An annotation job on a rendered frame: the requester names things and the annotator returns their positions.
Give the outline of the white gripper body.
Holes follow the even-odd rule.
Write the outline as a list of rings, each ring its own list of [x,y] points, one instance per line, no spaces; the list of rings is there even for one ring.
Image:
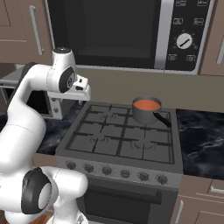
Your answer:
[[[91,99],[91,88],[89,85],[80,91],[71,88],[69,91],[62,93],[47,92],[48,96],[56,99],[66,99],[73,101],[89,101]]]

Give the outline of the grey gas stove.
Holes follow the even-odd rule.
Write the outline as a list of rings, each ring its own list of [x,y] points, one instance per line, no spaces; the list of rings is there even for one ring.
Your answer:
[[[67,168],[67,161],[72,161],[75,170],[87,175],[177,189],[183,162],[176,111],[164,108],[161,115],[171,122],[170,128],[160,121],[136,122],[129,105],[89,101],[56,149],[58,166]],[[94,170],[86,172],[86,164]],[[109,175],[102,173],[105,166],[112,170]],[[129,177],[123,178],[121,170],[129,171]],[[140,172],[148,173],[149,179],[141,181]],[[158,183],[158,175],[165,175],[168,182]]]

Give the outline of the red marinara sauce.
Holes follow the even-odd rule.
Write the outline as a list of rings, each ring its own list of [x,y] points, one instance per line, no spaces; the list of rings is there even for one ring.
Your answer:
[[[157,110],[160,109],[160,105],[153,100],[139,100],[134,103],[134,106],[143,110]]]

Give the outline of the brown drawer front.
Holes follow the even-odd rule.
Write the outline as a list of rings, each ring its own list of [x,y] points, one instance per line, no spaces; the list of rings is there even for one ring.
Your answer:
[[[211,184],[210,184],[210,186],[209,186],[209,191],[208,191],[210,194],[214,194],[214,195],[218,195],[218,196],[224,197],[224,194],[210,192],[210,187],[211,186],[213,186],[214,188],[218,188],[218,189],[224,190],[224,180],[213,179]]]
[[[32,161],[33,161],[33,165],[36,167],[40,167],[40,166],[56,167],[57,166],[56,158],[55,156],[52,156],[52,155],[36,153]]]

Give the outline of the black and silver microwave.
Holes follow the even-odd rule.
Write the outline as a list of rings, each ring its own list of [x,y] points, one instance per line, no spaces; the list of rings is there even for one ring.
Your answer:
[[[214,0],[45,0],[53,45],[76,63],[196,74]],[[182,33],[189,48],[177,47]]]

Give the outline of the brown cupboard door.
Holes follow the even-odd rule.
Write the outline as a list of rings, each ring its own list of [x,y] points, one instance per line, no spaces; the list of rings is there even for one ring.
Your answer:
[[[213,15],[209,25],[200,74],[224,76],[224,56],[222,62],[216,63],[221,41],[224,36],[224,0],[215,0]]]
[[[224,224],[224,202],[182,195],[177,197],[170,224],[175,224],[181,200],[184,201],[184,208],[178,224]]]
[[[38,53],[29,5],[36,8],[38,33],[44,53]],[[53,45],[45,0],[0,0],[0,62],[51,65]]]

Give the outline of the black oven door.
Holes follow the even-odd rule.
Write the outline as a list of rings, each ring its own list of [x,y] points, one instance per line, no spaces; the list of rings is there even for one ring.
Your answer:
[[[178,195],[177,189],[92,175],[88,175],[87,179],[88,187],[97,186],[152,196],[155,196],[157,192],[162,193],[162,203],[157,205],[90,192],[87,189],[86,193],[77,199],[77,203],[89,221],[102,224],[170,224]]]

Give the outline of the white microwave dial knob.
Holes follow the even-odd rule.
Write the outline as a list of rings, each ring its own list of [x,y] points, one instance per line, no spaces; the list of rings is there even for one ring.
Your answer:
[[[179,49],[185,50],[191,46],[193,38],[188,33],[182,33],[178,36],[176,43]]]

